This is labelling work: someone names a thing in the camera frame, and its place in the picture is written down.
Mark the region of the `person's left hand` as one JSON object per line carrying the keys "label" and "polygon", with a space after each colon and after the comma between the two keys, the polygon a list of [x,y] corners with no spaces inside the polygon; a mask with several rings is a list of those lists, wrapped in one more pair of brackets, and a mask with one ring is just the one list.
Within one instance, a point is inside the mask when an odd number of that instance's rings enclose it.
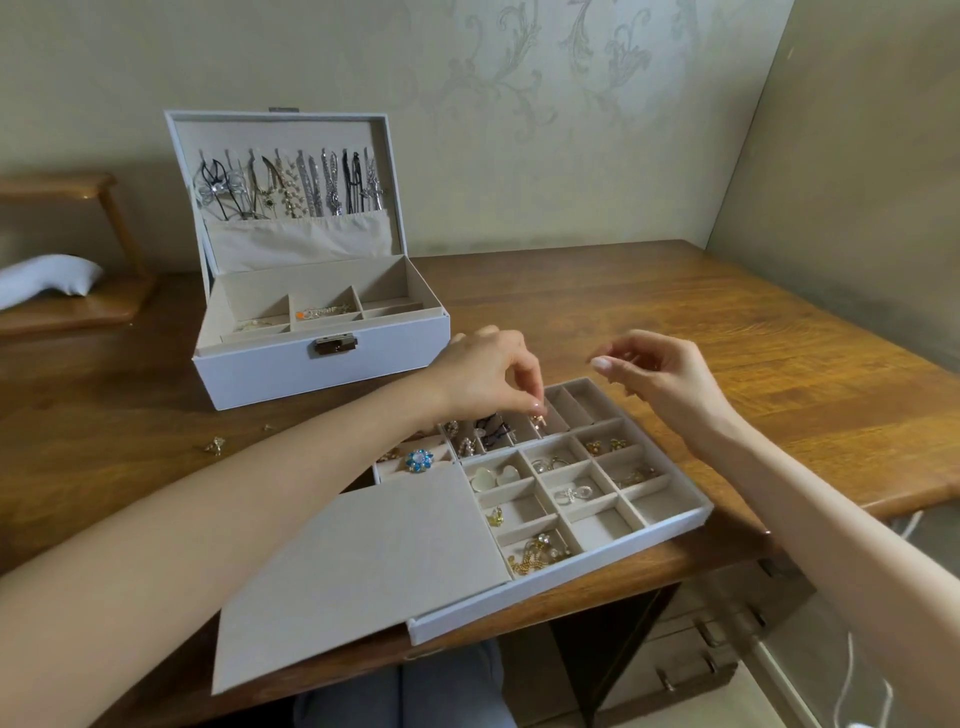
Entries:
{"label": "person's left hand", "polygon": [[541,365],[519,330],[491,324],[457,334],[415,381],[426,425],[511,412],[504,410],[505,385],[535,395],[535,414],[546,417]]}

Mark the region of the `person's right hand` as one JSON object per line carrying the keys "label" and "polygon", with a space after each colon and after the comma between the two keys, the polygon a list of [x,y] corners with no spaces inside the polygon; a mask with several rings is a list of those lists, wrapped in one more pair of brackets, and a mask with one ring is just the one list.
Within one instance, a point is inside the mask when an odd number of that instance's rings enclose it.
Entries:
{"label": "person's right hand", "polygon": [[610,356],[631,361],[635,375],[601,375],[652,408],[692,455],[713,465],[746,422],[731,405],[698,346],[645,329],[631,329],[598,346],[587,358]]}

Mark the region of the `white cushion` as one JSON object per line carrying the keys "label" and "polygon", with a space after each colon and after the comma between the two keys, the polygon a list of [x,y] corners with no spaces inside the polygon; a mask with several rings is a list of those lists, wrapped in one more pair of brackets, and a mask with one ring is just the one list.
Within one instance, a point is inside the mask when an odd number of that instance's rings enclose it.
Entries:
{"label": "white cushion", "polygon": [[97,263],[64,253],[43,254],[6,266],[0,269],[0,311],[50,290],[85,297],[104,273]]}

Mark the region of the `wooden chair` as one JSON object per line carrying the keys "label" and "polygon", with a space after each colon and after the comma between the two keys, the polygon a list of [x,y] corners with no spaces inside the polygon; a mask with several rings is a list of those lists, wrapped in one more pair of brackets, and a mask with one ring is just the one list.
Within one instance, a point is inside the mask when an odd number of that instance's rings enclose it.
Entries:
{"label": "wooden chair", "polygon": [[154,294],[158,279],[123,218],[110,173],[0,176],[0,203],[38,200],[95,201],[126,259],[127,271],[106,273],[83,296],[51,294],[40,287],[32,296],[0,310],[0,340],[33,334],[65,334],[129,324]]}

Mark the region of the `person's right forearm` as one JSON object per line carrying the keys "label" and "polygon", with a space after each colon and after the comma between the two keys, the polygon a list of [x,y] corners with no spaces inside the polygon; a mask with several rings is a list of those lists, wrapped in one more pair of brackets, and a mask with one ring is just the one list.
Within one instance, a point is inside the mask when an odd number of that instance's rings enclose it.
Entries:
{"label": "person's right forearm", "polygon": [[933,690],[960,677],[960,579],[745,422],[695,453],[727,480],[881,663]]}

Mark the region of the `beige velvet tray cover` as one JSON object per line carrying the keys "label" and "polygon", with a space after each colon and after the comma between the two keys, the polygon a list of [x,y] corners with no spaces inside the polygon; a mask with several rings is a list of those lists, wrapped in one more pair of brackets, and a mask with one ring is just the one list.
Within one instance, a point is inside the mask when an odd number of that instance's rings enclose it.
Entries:
{"label": "beige velvet tray cover", "polygon": [[462,467],[342,493],[223,606],[211,693],[508,580]]}

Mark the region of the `wooden drawer cabinet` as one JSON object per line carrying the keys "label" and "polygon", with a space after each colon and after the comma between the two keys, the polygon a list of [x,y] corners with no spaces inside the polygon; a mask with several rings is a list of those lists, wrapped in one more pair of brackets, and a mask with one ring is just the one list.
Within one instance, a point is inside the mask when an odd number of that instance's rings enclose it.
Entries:
{"label": "wooden drawer cabinet", "polygon": [[785,556],[744,561],[680,583],[630,657],[620,658],[600,688],[591,728],[614,728],[730,684],[744,664],[788,728],[807,728],[780,694],[761,644],[815,589]]}

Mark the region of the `white compartment jewelry tray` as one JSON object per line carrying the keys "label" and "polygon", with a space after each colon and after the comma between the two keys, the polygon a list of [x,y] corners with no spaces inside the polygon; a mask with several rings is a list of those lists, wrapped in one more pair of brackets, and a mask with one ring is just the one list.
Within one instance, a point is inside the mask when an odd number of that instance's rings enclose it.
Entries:
{"label": "white compartment jewelry tray", "polygon": [[[505,414],[516,435],[515,446],[460,459],[457,445],[474,436],[474,420],[438,427],[438,434],[411,444],[436,455],[432,470],[445,465],[462,468],[470,478],[480,466],[517,467],[523,479],[477,493],[475,502],[507,567],[509,580],[474,596],[406,620],[413,646],[464,628],[489,615],[596,570],[615,564],[691,530],[702,527],[714,505],[672,462],[651,436],[622,407],[587,378],[550,385],[545,390],[547,427],[542,434],[528,418]],[[622,438],[624,449],[592,457],[584,443]],[[414,475],[403,459],[374,466],[381,484]],[[589,485],[594,497],[570,506],[556,503],[553,493],[569,485]],[[486,514],[501,506],[504,524],[490,528]],[[504,550],[511,544],[556,529],[574,555],[525,577],[510,572]]]}

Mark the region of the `person's left forearm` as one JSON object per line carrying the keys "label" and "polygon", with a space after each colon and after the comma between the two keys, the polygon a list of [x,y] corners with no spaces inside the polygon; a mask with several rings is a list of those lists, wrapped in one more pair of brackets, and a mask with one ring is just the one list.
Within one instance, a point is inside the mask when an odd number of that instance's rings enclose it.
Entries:
{"label": "person's left forearm", "polygon": [[0,577],[0,728],[88,728],[462,382],[406,377],[198,470]]}

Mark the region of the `white shell earrings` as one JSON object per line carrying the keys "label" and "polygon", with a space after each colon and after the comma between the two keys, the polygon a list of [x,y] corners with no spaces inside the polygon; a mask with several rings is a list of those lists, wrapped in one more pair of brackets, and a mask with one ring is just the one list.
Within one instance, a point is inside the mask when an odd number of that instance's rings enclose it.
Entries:
{"label": "white shell earrings", "polygon": [[482,494],[523,480],[520,470],[511,464],[477,467],[469,482],[474,493]]}

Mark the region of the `row of hanging necklaces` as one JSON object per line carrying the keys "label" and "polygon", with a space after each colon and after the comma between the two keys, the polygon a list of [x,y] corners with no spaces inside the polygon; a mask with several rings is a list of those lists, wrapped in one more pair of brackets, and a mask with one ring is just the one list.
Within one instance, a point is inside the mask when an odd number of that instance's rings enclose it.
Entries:
{"label": "row of hanging necklaces", "polygon": [[190,179],[194,206],[212,222],[319,219],[384,211],[388,193],[369,147],[271,154],[204,154]]}

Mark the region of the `person's legs in jeans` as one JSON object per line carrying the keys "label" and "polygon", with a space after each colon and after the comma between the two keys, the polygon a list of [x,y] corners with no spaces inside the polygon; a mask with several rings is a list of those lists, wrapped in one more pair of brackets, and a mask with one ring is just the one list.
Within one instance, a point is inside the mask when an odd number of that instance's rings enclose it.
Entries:
{"label": "person's legs in jeans", "polygon": [[294,699],[293,728],[518,728],[496,639],[405,662]]}

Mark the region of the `white open jewelry box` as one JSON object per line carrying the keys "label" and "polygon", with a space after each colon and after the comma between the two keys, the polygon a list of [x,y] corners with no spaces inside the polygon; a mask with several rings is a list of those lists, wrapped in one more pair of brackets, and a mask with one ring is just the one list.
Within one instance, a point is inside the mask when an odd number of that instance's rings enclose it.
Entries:
{"label": "white open jewelry box", "polygon": [[[193,363],[218,410],[426,367],[447,345],[450,314],[411,260],[388,116],[167,110],[190,193],[206,310]],[[374,151],[384,210],[318,219],[212,222],[190,177],[204,153]],[[238,323],[277,325],[234,332]]]}

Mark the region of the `black hair accessory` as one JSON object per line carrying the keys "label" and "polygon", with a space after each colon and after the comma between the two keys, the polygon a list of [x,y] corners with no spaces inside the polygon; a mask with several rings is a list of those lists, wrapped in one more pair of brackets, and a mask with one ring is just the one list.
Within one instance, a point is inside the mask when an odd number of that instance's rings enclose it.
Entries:
{"label": "black hair accessory", "polygon": [[473,440],[484,453],[503,447],[514,447],[517,436],[510,422],[499,413],[478,418],[473,423]]}

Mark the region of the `pile of gold jewelry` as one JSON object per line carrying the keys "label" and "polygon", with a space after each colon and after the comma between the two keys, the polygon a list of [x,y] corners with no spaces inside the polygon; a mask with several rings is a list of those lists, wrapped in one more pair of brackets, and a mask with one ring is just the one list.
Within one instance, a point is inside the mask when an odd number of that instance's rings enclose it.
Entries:
{"label": "pile of gold jewelry", "polygon": [[542,531],[529,539],[512,543],[506,546],[503,553],[514,578],[528,577],[574,555],[571,546],[556,529]]}

